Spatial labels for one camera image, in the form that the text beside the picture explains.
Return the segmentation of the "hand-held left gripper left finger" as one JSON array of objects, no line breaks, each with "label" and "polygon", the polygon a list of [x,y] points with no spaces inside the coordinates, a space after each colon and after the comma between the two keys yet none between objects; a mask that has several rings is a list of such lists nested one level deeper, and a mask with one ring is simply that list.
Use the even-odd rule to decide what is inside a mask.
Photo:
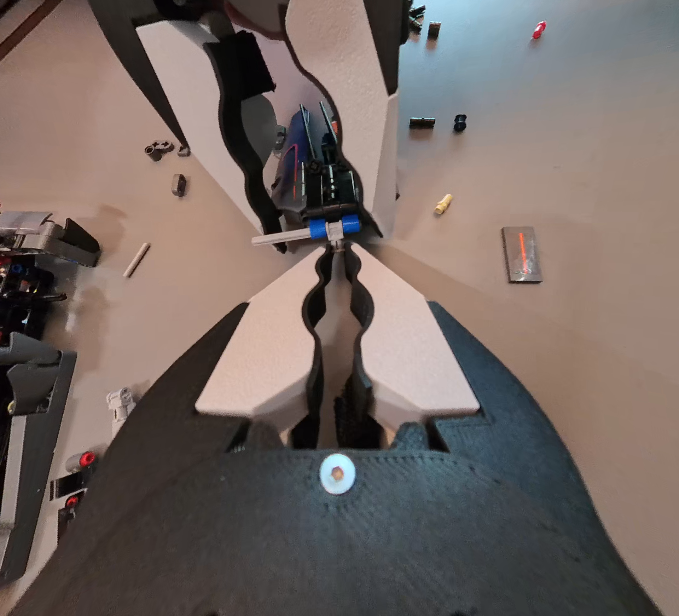
[{"label": "hand-held left gripper left finger", "polygon": [[327,306],[333,250],[319,247],[247,302],[195,408],[266,422],[295,448],[315,448],[324,371],[315,331]]}]

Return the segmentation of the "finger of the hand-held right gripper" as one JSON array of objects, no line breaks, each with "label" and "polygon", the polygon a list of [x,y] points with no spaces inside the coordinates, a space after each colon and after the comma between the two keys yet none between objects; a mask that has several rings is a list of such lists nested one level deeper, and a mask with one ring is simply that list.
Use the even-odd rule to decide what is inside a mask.
[{"label": "finger of the hand-held right gripper", "polygon": [[193,156],[256,233],[283,231],[271,197],[278,126],[289,123],[289,55],[236,26],[159,21],[137,30]]},{"label": "finger of the hand-held right gripper", "polygon": [[364,0],[290,0],[285,30],[295,59],[328,96],[340,150],[361,183],[377,231],[396,216],[398,92],[388,94]]}]

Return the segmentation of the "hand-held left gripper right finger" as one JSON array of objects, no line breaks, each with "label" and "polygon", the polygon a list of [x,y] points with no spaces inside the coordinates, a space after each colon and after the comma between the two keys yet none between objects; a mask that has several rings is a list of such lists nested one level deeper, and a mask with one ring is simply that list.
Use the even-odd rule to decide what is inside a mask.
[{"label": "hand-held left gripper right finger", "polygon": [[424,295],[358,244],[345,245],[344,265],[360,331],[335,400],[338,445],[378,448],[381,434],[403,425],[478,414],[480,402]]}]

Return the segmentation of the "dark grey lego wing assembly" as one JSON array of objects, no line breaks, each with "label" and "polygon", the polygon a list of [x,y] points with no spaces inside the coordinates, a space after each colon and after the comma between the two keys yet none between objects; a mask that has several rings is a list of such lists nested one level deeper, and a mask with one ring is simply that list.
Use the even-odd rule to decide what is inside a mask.
[{"label": "dark grey lego wing assembly", "polygon": [[323,102],[319,106],[326,127],[319,146],[312,137],[311,113],[303,104],[284,138],[276,141],[278,164],[270,196],[287,230],[252,238],[254,247],[285,251],[289,243],[300,240],[337,244],[367,227],[384,237],[362,204],[358,173],[341,156],[337,122],[331,120]]}]

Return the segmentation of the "group of black lego pins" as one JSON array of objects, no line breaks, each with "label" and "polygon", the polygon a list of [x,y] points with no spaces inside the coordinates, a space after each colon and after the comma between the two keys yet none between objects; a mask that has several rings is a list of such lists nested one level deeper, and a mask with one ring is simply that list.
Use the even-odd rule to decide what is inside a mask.
[{"label": "group of black lego pins", "polygon": [[[414,6],[408,10],[406,30],[410,35],[420,36],[420,34],[422,34],[425,16],[426,16],[426,5]],[[437,41],[427,40],[428,27],[429,26],[427,26],[426,29],[426,42],[428,43],[429,46],[435,47],[439,39]],[[430,130],[434,129],[435,124],[436,124],[435,117],[411,117],[409,122],[409,128]],[[466,114],[457,114],[454,117],[452,125],[452,131],[454,134],[462,133],[467,128],[467,126],[468,126],[468,116]]]}]

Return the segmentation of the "light grey lego axle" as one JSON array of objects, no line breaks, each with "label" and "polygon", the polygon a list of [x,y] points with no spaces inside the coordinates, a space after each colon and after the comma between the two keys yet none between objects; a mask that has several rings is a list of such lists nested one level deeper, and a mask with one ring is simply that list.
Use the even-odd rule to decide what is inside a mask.
[{"label": "light grey lego axle", "polygon": [[133,259],[131,260],[130,264],[128,267],[124,270],[123,272],[123,277],[125,279],[129,279],[133,276],[134,272],[137,270],[137,268],[140,266],[141,261],[145,258],[145,256],[148,254],[149,249],[151,247],[151,243],[149,242],[144,242],[139,250],[136,252],[134,255]]}]

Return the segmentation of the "large lego car model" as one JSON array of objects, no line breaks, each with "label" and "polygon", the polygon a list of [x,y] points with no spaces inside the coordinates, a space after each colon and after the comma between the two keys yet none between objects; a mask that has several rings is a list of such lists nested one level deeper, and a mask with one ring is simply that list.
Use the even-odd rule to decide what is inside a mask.
[{"label": "large lego car model", "polygon": [[67,294],[39,257],[94,267],[97,240],[51,212],[1,212],[1,588],[29,562],[77,354],[42,340]]}]

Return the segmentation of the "grey tile with orange stripe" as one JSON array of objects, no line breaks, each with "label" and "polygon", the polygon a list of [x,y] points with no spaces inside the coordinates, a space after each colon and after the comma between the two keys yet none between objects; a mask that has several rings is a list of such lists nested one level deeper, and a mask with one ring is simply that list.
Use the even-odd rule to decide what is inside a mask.
[{"label": "grey tile with orange stripe", "polygon": [[535,229],[531,226],[505,226],[501,236],[508,283],[542,283]]}]

